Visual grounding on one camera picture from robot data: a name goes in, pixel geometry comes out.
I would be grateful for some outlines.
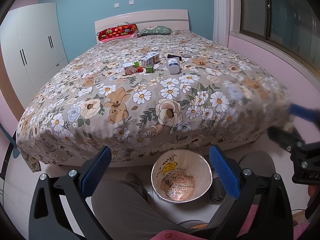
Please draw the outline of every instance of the headboard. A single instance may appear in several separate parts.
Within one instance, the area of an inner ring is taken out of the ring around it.
[[[126,13],[96,21],[94,23],[95,33],[115,27],[122,22],[136,24],[138,30],[155,25],[163,25],[172,30],[189,30],[187,10],[162,9]]]

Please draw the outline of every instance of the green cube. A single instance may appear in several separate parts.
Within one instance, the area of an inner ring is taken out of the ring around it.
[[[146,73],[153,73],[154,70],[153,70],[153,66],[152,65],[148,65],[146,66]]]

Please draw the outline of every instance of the white bottle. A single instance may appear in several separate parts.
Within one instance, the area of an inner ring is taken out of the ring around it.
[[[180,72],[180,60],[178,57],[167,58],[167,64],[170,74],[178,74]]]

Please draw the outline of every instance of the bed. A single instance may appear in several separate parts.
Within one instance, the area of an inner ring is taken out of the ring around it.
[[[288,121],[287,89],[250,59],[190,31],[186,10],[111,17],[96,31],[119,22],[173,32],[97,44],[57,73],[18,125],[17,145],[32,171],[41,170],[39,161],[80,166],[104,146],[113,166],[151,164],[170,149],[248,143]],[[123,63],[155,51],[154,73],[123,75]],[[179,74],[167,70],[167,54],[182,56]]]

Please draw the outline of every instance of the black handle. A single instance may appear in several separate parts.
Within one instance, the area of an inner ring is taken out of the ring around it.
[[[52,47],[54,48],[54,46],[53,46],[53,43],[52,43],[52,38],[51,38],[51,35],[50,35],[50,41],[51,41],[51,45],[52,45]]]
[[[22,49],[22,53],[23,53],[24,61],[26,62],[26,65],[28,65],[27,60],[26,60],[26,56],[24,55],[23,49]]]
[[[50,43],[50,48],[52,48],[51,41],[50,41],[50,36],[48,36],[48,39],[49,39],[49,43]]]
[[[21,59],[22,59],[23,65],[25,66],[26,64],[25,64],[24,61],[23,61],[23,57],[22,57],[21,50],[20,50],[20,55],[21,55]]]

